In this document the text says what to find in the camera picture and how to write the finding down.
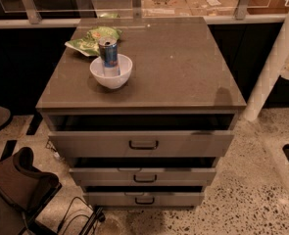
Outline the right cardboard box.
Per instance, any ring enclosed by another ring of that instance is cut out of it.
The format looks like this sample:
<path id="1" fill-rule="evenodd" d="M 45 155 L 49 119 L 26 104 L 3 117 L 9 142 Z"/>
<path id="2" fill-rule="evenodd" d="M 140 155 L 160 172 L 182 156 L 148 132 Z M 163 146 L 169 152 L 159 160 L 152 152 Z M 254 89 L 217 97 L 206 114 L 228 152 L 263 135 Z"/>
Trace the right cardboard box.
<path id="1" fill-rule="evenodd" d="M 194 16 L 232 16 L 238 0 L 186 0 Z"/>

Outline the top grey drawer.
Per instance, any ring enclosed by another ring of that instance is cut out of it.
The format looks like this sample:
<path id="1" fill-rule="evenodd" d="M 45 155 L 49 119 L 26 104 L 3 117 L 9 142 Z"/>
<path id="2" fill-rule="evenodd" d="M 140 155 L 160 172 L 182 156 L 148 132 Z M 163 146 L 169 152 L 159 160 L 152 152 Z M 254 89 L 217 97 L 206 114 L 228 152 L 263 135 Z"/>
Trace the top grey drawer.
<path id="1" fill-rule="evenodd" d="M 231 131 L 54 131 L 49 139 L 65 158 L 223 157 Z"/>

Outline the left cardboard box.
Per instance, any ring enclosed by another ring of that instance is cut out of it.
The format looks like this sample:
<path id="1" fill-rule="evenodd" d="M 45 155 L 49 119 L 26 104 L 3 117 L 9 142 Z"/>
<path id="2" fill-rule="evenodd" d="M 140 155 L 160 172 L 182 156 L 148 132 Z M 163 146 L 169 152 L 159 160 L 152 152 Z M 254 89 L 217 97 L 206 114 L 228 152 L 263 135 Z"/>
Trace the left cardboard box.
<path id="1" fill-rule="evenodd" d="M 192 13 L 186 0 L 141 0 L 143 17 L 188 17 Z"/>

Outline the cardboard box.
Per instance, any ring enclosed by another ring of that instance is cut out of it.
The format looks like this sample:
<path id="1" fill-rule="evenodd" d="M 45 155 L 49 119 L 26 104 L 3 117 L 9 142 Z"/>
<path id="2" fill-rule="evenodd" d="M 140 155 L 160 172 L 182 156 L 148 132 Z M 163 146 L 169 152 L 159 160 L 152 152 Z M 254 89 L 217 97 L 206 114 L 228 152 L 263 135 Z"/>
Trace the cardboard box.
<path id="1" fill-rule="evenodd" d="M 194 16 L 232 16 L 238 0 L 186 0 Z"/>
<path id="2" fill-rule="evenodd" d="M 192 13 L 186 0 L 141 0 L 143 17 L 188 17 Z"/>

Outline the grey drawer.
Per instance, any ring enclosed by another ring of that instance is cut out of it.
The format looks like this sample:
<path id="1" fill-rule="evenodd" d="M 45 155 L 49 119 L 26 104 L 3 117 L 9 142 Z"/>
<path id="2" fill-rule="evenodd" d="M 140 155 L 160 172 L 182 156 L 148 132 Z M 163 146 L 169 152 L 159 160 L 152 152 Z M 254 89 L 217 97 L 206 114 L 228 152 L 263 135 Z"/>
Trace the grey drawer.
<path id="1" fill-rule="evenodd" d="M 65 158 L 223 157 L 231 131 L 54 131 L 49 139 Z"/>
<path id="2" fill-rule="evenodd" d="M 207 186 L 214 168 L 71 168 L 79 186 Z"/>
<path id="3" fill-rule="evenodd" d="M 167 208 L 199 206 L 204 200 L 203 192 L 96 192 L 84 193 L 91 206 L 108 208 Z"/>

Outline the grey drawer cabinet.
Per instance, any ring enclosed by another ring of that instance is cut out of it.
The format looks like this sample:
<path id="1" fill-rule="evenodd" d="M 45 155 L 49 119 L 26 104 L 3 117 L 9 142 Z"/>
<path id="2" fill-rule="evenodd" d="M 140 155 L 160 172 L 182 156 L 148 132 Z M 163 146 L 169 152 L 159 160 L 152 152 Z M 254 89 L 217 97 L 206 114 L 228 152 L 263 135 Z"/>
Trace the grey drawer cabinet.
<path id="1" fill-rule="evenodd" d="M 66 50 L 37 103 L 50 133 L 232 132 L 246 102 L 203 19 L 122 19 L 105 24 L 122 31 L 119 50 L 133 62 L 130 79 L 119 89 L 108 89 L 93 77 L 89 59 Z M 70 169 L 216 169 L 221 157 L 62 158 Z M 204 193 L 207 186 L 80 187 L 84 194 Z"/>

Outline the bottom grey drawer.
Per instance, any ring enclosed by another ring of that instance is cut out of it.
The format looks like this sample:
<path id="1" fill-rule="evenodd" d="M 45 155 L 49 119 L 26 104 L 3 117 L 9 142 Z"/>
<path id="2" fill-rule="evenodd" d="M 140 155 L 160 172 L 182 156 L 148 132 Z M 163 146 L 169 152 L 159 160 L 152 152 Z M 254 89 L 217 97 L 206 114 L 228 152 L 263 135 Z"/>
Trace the bottom grey drawer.
<path id="1" fill-rule="evenodd" d="M 203 192 L 96 192 L 84 193 L 91 206 L 108 208 L 167 208 L 199 206 L 204 200 Z"/>

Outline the middle grey drawer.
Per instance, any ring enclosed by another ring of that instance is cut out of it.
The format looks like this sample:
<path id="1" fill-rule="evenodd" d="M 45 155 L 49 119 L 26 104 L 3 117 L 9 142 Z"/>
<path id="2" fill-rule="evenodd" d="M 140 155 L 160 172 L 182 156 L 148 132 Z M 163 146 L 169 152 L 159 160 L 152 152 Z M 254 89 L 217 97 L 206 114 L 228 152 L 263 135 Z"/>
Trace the middle grey drawer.
<path id="1" fill-rule="evenodd" d="M 214 168 L 71 168 L 79 186 L 207 186 Z"/>

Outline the green chip bag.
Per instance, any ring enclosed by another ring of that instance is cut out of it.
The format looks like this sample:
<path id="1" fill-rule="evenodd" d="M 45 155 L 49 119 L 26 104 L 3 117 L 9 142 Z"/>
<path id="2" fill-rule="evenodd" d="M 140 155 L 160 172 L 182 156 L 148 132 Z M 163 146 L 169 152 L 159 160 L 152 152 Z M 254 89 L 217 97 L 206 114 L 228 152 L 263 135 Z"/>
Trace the green chip bag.
<path id="1" fill-rule="evenodd" d="M 111 36 L 115 40 L 118 40 L 120 35 L 120 29 L 108 26 L 95 26 L 90 28 L 84 37 L 67 41 L 65 45 L 86 57 L 99 56 L 98 40 L 105 36 Z"/>

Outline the white ceramic bowl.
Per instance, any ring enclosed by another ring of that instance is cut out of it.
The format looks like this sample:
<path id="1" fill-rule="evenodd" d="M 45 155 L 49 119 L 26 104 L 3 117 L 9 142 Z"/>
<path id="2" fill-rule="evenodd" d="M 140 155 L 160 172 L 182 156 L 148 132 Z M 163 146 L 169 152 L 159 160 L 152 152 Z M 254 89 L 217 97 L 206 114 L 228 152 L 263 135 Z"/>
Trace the white ceramic bowl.
<path id="1" fill-rule="evenodd" d="M 90 71 L 97 82 L 109 89 L 122 87 L 130 78 L 133 62 L 126 55 L 118 54 L 120 74 L 109 76 L 108 71 L 103 67 L 100 57 L 90 64 Z"/>

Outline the dark brown chair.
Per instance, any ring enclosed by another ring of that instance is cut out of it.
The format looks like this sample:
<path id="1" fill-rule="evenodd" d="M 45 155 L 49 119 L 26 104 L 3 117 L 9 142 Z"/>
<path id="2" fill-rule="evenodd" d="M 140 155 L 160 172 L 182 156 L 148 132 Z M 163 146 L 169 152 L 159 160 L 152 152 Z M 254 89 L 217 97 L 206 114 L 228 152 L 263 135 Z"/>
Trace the dark brown chair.
<path id="1" fill-rule="evenodd" d="M 61 189 L 56 174 L 33 165 L 28 147 L 0 162 L 0 235 L 57 235 L 36 218 Z"/>

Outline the white pillar post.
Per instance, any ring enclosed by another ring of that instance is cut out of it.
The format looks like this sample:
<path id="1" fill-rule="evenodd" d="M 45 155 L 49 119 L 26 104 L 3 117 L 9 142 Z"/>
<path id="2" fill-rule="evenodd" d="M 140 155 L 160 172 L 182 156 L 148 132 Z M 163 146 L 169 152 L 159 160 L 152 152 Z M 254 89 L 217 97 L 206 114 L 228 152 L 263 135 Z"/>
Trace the white pillar post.
<path id="1" fill-rule="evenodd" d="M 266 59 L 242 117 L 255 120 L 289 59 L 289 13 Z"/>

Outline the blue silver redbull can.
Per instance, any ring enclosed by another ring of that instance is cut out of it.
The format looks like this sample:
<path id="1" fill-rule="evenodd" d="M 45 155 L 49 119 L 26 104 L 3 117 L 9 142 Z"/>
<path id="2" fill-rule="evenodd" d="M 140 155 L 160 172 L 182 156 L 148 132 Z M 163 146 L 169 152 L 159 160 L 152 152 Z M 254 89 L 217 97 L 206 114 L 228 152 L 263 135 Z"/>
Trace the blue silver redbull can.
<path id="1" fill-rule="evenodd" d="M 119 76 L 120 67 L 117 40 L 112 36 L 103 36 L 99 39 L 98 46 L 104 75 L 107 77 Z"/>

